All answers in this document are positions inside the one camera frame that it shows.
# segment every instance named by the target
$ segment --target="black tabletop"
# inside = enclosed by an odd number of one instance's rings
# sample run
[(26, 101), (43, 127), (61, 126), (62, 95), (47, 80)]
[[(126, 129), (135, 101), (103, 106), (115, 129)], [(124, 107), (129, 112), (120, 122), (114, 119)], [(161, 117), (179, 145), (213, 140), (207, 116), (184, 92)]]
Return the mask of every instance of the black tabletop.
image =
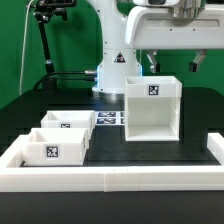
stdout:
[[(0, 152), (47, 110), (123, 111), (123, 101), (94, 98), (88, 89), (28, 91), (0, 110)], [(84, 166), (218, 165), (208, 132), (224, 133), (224, 97), (184, 88), (179, 142), (126, 142), (124, 127), (97, 126)], [(0, 223), (222, 223), (222, 191), (0, 193)]]

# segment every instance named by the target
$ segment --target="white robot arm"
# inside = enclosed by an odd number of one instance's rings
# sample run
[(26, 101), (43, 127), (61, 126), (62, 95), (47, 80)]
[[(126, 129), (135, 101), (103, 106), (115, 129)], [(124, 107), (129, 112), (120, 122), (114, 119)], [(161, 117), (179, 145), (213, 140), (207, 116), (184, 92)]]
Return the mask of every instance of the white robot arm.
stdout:
[(196, 72), (207, 49), (224, 48), (224, 5), (188, 7), (186, 0), (186, 8), (180, 7), (181, 1), (176, 6), (149, 7), (149, 1), (134, 0), (143, 6), (136, 6), (129, 14), (126, 43), (135, 49), (149, 50), (152, 72), (158, 71), (154, 58), (157, 50), (197, 50), (189, 66), (191, 72)]

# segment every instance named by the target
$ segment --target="green wall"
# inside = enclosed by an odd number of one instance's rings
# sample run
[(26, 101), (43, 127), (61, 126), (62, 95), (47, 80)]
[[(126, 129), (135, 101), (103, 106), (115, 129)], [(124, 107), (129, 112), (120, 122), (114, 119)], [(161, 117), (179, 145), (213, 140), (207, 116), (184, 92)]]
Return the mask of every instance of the green wall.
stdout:
[[(102, 38), (99, 19), (92, 7), (79, 0), (76, 8), (68, 9), (69, 20), (53, 17), (46, 25), (50, 50), (56, 70), (95, 69), (102, 59)], [(19, 96), (22, 42), (26, 0), (7, 0), (0, 8), (0, 108)], [(132, 5), (119, 3), (119, 9), (128, 13)], [(143, 52), (144, 74), (149, 62)], [(186, 87), (210, 87), (224, 94), (224, 51), (211, 50), (201, 65), (200, 72), (189, 73), (188, 63), (194, 51), (160, 51), (162, 75), (175, 75)], [(30, 13), (23, 91), (32, 89), (45, 74), (44, 57), (35, 18)], [(91, 87), (87, 82), (60, 82), (60, 88)]]

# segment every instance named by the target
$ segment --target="white border frame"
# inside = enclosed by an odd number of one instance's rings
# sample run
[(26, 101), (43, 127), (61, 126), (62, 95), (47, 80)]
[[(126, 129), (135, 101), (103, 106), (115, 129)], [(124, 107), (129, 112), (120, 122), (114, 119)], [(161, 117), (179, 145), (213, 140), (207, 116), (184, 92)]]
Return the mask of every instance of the white border frame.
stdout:
[(0, 158), (0, 192), (224, 190), (224, 139), (208, 134), (218, 166), (19, 168), (20, 136)]

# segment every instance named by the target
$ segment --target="large white box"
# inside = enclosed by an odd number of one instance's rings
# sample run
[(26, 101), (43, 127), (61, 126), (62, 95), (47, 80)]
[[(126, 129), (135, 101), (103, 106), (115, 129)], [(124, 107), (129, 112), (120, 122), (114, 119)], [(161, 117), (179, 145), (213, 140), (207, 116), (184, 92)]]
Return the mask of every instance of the large white box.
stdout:
[(42, 128), (87, 128), (89, 139), (95, 128), (93, 110), (47, 111), (41, 120)]
[(23, 141), (22, 158), (26, 166), (82, 165), (88, 148), (85, 128), (33, 128)]
[(128, 77), (127, 141), (178, 141), (182, 84), (173, 76)]

